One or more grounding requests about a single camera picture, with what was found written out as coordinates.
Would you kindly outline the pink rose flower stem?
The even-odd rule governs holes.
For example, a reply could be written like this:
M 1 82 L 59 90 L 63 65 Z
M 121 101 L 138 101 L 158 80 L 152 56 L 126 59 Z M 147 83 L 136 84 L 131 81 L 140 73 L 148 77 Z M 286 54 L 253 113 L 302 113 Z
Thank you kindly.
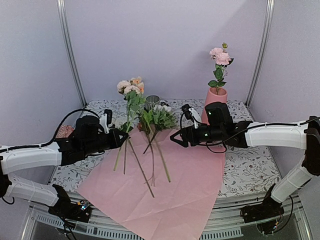
M 222 88 L 225 86 L 225 77 L 228 75 L 227 67 L 233 63 L 234 58 L 228 53 L 228 44 L 223 42 L 221 47 L 214 47 L 209 51 L 210 59 L 214 61 L 212 71 L 215 79 L 208 82 L 208 86 L 213 89 L 214 94 L 223 95 Z

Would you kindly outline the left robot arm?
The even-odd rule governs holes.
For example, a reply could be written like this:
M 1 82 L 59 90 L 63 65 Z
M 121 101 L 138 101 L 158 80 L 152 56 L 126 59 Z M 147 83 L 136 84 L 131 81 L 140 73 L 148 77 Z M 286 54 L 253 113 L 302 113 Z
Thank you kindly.
M 17 175 L 29 169 L 63 167 L 96 154 L 120 148 L 128 133 L 109 128 L 109 120 L 87 115 L 76 121 L 67 137 L 54 138 L 48 143 L 0 148 L 0 195 L 21 198 L 46 205 L 52 215 L 76 218 L 89 214 L 89 204 L 72 202 L 66 190 L 57 184 L 46 185 Z

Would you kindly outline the pink flower bouquet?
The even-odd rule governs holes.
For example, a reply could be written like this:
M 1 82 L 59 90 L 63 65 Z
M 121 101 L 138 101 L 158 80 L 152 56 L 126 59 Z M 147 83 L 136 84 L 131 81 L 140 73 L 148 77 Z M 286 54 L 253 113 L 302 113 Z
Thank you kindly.
M 149 184 L 149 181 L 147 180 L 147 176 L 143 170 L 143 167 L 142 167 L 142 164 L 138 158 L 138 155 L 135 151 L 135 148 L 132 144 L 132 141 L 130 139 L 130 135 L 129 135 L 129 130 L 132 130 L 134 127 L 132 126 L 132 122 L 130 122 L 129 120 L 127 120 L 125 123 L 123 123 L 120 127 L 120 130 L 124 130 L 124 132 L 127 134 L 127 137 L 126 138 L 122 138 L 123 140 L 123 143 L 122 145 L 120 146 L 119 150 L 118 150 L 118 153 L 117 153 L 117 156 L 116 156 L 116 160 L 115 160 L 115 163 L 114 163 L 114 167 L 113 167 L 113 171 L 115 172 L 117 170 L 117 167 L 118 167 L 118 164 L 119 164 L 119 159 L 120 159 L 120 155 L 121 155 L 121 151 L 122 151 L 122 148 L 124 148 L 124 163 L 123 163 L 123 174 L 125 175 L 126 174 L 126 159 L 127 159 L 127 145 L 129 145 L 133 155 L 134 155 L 134 158 L 138 164 L 138 167 L 142 173 L 142 176 L 144 178 L 144 183 L 147 185 L 148 187 L 148 190 L 151 194 L 151 196 L 154 198 L 155 195 L 153 193 L 153 190 L 151 188 L 151 185 Z

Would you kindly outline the peach rose flower stem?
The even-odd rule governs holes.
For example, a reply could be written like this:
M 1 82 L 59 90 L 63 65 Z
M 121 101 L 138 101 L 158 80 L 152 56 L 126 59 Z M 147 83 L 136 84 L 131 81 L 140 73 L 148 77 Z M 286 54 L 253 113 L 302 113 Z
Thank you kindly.
M 123 95 L 126 101 L 126 121 L 119 125 L 122 132 L 129 133 L 134 128 L 134 120 L 145 104 L 145 85 L 142 77 L 132 77 L 130 80 L 122 80 L 117 84 L 117 91 Z

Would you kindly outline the pink wrapping paper sheet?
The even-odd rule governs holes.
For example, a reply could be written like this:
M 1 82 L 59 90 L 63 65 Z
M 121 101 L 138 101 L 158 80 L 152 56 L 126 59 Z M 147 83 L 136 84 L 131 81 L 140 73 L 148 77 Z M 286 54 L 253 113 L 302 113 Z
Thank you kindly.
M 155 186 L 149 184 L 151 196 L 144 177 L 129 145 L 121 150 L 116 171 L 113 171 L 118 149 L 111 150 L 86 179 L 77 192 L 105 215 L 124 221 L 171 210 L 186 204 L 204 205 L 212 210 L 223 182 L 225 152 L 221 146 L 182 147 L 170 140 L 171 130 L 160 135 L 159 145 L 166 162 L 171 182 L 168 182 L 160 158 L 153 145 Z M 153 158 L 150 148 L 144 153 L 148 142 L 143 132 L 134 129 L 130 140 L 137 153 L 147 180 L 152 176 Z

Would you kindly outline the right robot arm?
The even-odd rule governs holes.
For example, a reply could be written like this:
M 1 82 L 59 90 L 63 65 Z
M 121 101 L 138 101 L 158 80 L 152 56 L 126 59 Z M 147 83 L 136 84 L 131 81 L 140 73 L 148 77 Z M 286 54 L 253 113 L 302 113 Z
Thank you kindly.
M 301 152 L 301 159 L 268 189 L 260 204 L 247 205 L 240 210 L 246 223 L 282 215 L 282 203 L 320 175 L 320 119 L 317 116 L 298 122 L 234 122 L 226 103 L 213 102 L 204 107 L 207 117 L 207 123 L 204 123 L 188 104 L 181 109 L 182 116 L 193 124 L 181 127 L 170 136 L 170 140 L 184 148 L 226 145 L 247 149 L 263 146 Z

